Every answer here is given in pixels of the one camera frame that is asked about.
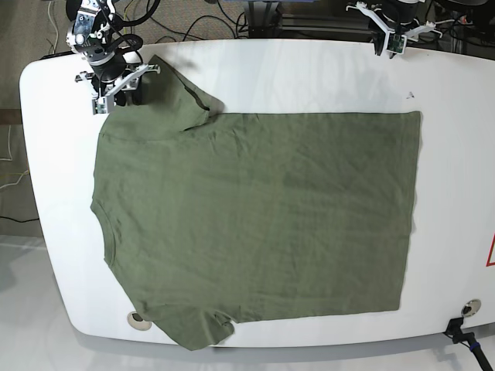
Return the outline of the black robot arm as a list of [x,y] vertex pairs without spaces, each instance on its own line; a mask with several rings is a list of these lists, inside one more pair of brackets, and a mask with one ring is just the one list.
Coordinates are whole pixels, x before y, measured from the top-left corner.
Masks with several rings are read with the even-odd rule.
[[67,44],[80,55],[90,71],[78,73],[75,81],[90,89],[93,112],[106,114],[116,106],[142,103],[142,78],[137,75],[143,59],[128,63],[125,55],[138,53],[143,40],[135,34],[123,35],[123,19],[113,1],[67,1],[70,20]]
[[418,27],[415,21],[419,1],[388,0],[372,5],[367,11],[374,52],[388,54],[392,59],[403,54],[407,46],[407,33]]

